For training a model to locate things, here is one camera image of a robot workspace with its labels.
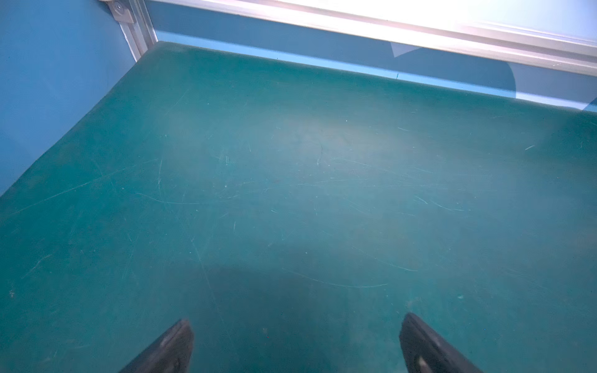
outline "green table surface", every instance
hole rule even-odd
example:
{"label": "green table surface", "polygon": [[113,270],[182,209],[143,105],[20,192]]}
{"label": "green table surface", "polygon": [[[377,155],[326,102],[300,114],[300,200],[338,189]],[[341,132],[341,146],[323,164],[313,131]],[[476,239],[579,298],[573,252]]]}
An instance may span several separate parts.
{"label": "green table surface", "polygon": [[597,117],[159,43],[0,198],[0,372],[597,365]]}

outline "scratched green surface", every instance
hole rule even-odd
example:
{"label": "scratched green surface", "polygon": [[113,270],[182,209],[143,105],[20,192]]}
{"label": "scratched green surface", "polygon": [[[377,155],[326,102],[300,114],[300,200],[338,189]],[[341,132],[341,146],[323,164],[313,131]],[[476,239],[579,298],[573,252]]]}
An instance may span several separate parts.
{"label": "scratched green surface", "polygon": [[0,198],[0,372],[597,363],[597,118],[158,44]]}

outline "green mat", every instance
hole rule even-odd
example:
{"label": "green mat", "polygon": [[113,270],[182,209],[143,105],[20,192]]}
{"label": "green mat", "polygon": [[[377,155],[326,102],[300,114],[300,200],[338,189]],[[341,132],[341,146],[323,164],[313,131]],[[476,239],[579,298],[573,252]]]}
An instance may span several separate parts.
{"label": "green mat", "polygon": [[0,198],[0,372],[597,364],[597,116],[159,43]]}

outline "metal bracket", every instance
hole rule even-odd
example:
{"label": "metal bracket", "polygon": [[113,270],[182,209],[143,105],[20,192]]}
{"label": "metal bracket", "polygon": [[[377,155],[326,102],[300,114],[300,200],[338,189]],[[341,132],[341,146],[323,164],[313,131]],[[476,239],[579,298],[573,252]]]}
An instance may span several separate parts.
{"label": "metal bracket", "polygon": [[107,3],[114,19],[120,24],[135,61],[158,42],[145,0],[100,1]]}

